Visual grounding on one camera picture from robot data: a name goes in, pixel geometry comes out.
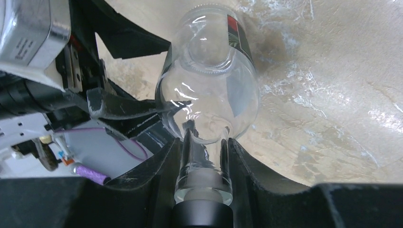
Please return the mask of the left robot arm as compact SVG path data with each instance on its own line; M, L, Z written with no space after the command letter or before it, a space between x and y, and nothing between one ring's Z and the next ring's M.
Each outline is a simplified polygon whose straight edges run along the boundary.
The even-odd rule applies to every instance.
M0 174L8 157L36 158L48 171L73 168L116 178L161 143L136 138L160 119L106 74L100 38L115 59L160 54L170 42L134 24L104 0L0 3Z

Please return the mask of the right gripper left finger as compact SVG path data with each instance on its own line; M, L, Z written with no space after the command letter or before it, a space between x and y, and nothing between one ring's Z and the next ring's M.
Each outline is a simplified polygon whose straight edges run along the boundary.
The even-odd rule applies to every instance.
M102 186L85 178L0 181L3 228L168 228L181 142Z

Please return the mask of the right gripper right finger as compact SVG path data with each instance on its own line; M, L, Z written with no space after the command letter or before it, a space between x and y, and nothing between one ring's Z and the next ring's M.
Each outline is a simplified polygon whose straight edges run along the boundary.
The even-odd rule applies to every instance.
M292 181L229 140L234 227L400 228L401 184Z

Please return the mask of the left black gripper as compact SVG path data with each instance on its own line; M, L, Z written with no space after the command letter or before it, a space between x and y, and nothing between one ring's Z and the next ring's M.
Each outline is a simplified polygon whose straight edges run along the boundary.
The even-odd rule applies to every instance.
M55 68L61 89L53 93L56 104L88 103L95 119L128 120L150 114L175 113L191 101L162 104L155 100L135 100L107 92L105 66L96 43L99 35L114 59L157 55L169 49L161 38L116 12L104 0L55 0L53 35Z

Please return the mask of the clear bottle white cap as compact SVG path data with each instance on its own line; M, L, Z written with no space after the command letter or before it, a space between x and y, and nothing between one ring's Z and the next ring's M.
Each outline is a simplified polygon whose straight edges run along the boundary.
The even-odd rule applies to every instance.
M234 10L211 3L184 15L155 99L165 128L182 141L172 227L233 227L229 140L259 109L255 65Z

